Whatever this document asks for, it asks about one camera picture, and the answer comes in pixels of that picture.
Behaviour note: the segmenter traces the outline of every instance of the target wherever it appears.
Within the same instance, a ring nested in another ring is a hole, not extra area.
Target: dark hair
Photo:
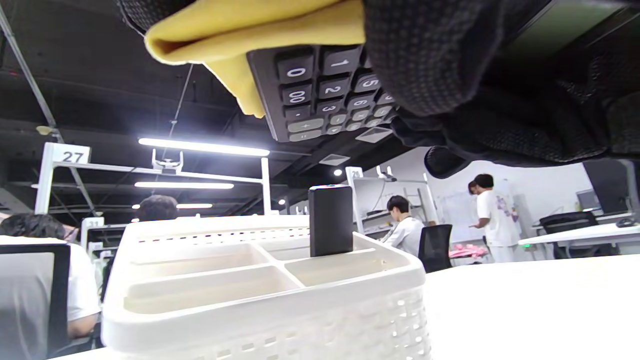
[[[177,205],[173,197],[151,195],[142,200],[136,214],[140,221],[173,220],[178,217]]]
[[[391,211],[394,208],[398,208],[401,213],[409,212],[409,201],[400,195],[391,196],[387,201],[387,210]]]
[[[47,214],[16,214],[0,223],[0,234],[7,236],[64,240],[66,233],[65,226]]]
[[[474,191],[472,190],[472,188],[475,188],[476,186],[478,186],[478,184],[475,181],[472,181],[469,183],[469,195],[474,194]]]
[[[489,174],[480,174],[476,176],[474,181],[483,189],[493,188],[493,176]]]

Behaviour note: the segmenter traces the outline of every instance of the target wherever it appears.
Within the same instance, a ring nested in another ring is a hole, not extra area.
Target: black ceiling
[[[121,20],[110,0],[0,0],[22,53],[68,143],[92,147],[92,162],[151,167],[151,148],[139,137],[166,137],[188,65],[171,67],[153,60],[142,38]],[[277,143],[261,119],[243,115],[220,82],[196,65],[187,85],[173,138],[233,143],[269,149],[272,202],[306,196],[309,186],[341,182],[318,165],[329,154],[351,156],[344,165],[371,168],[408,149],[391,136],[376,144],[355,137],[364,130],[302,143]],[[54,139],[36,132],[46,125],[40,107],[3,35],[0,35],[1,185],[33,207],[43,144]],[[185,154],[184,171],[260,177],[257,158]],[[107,223],[128,222],[131,205],[150,195],[132,186],[154,176],[79,170],[91,200]],[[68,169],[54,175],[51,212],[74,225],[88,206]],[[262,212],[260,185],[236,184],[225,191],[166,191],[179,202],[210,202],[202,216]],[[182,211],[193,215],[195,211]]]

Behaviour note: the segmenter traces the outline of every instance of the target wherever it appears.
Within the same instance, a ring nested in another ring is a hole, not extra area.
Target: white plastic basket
[[[310,258],[304,215],[131,224],[103,341],[135,360],[429,359],[422,264],[353,236]]]

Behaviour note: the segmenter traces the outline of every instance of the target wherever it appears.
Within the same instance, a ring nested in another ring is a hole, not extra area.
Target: keyboard
[[[262,49],[247,58],[279,142],[389,124],[396,115],[362,45]]]

